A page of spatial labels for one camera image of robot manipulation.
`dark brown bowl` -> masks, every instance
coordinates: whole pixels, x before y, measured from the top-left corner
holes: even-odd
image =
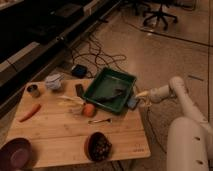
[[[112,144],[103,133],[95,132],[86,139],[84,150],[90,160],[100,162],[109,157],[111,147]]]
[[[7,142],[0,150],[0,170],[14,171],[23,168],[31,156],[30,142],[16,138]]]

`purple bowl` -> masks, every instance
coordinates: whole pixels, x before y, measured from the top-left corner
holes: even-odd
[[[0,171],[21,169],[27,164],[30,156],[30,142],[25,138],[13,139],[0,150]]]

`wooden table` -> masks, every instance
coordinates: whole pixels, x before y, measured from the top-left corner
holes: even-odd
[[[94,118],[73,115],[68,106],[61,106],[60,95],[76,96],[75,84],[81,83],[84,89],[91,80],[64,80],[62,92],[47,90],[43,82],[36,82],[41,92],[39,98],[32,98],[25,90],[15,118],[8,132],[7,141],[16,137],[30,140],[33,159],[30,167],[49,167],[70,164],[90,163],[84,153],[86,138],[93,132],[104,133],[112,143],[112,160],[144,158],[150,156],[143,124],[139,111],[126,110],[116,116],[98,109]],[[20,123],[34,104],[40,103],[41,109],[29,120]],[[89,120],[113,118],[112,123],[88,124]]]

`green tray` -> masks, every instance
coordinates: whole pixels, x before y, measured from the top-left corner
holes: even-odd
[[[83,94],[83,98],[105,110],[118,114],[126,104],[135,81],[136,77],[133,75],[104,68],[89,85]],[[117,89],[125,90],[125,92],[112,101],[99,102],[97,100],[103,97],[112,97]]]

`office chair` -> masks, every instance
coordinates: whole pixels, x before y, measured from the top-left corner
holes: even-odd
[[[144,25],[144,26],[146,26],[147,23],[148,23],[148,21],[151,20],[151,19],[154,18],[154,17],[157,17],[157,21],[159,21],[160,19],[163,21],[163,23],[164,23],[164,25],[165,25],[164,28],[163,28],[164,30],[167,30],[167,29],[168,29],[168,22],[166,21],[165,17],[171,17],[171,18],[173,18],[173,19],[174,19],[174,20],[173,20],[174,23],[177,23],[177,22],[178,22],[177,16],[174,16],[174,15],[171,15],[171,14],[168,14],[168,13],[163,12],[163,5],[164,5],[163,2],[165,2],[165,0],[161,0],[160,8],[159,8],[158,11],[144,11],[144,13],[143,13],[143,16],[144,16],[144,17],[146,16],[147,13],[148,13],[148,14],[153,14],[153,15],[151,15],[150,17],[148,17],[148,18],[146,18],[146,19],[144,20],[144,22],[143,22],[143,25]]]
[[[148,4],[142,2],[141,0],[121,0],[121,3],[119,5],[119,7],[118,7],[118,10],[120,10],[120,8],[122,6],[127,5],[127,4],[132,4],[132,7],[135,10],[135,15],[139,15],[138,5],[146,6],[147,7],[147,11],[151,10],[150,6]]]

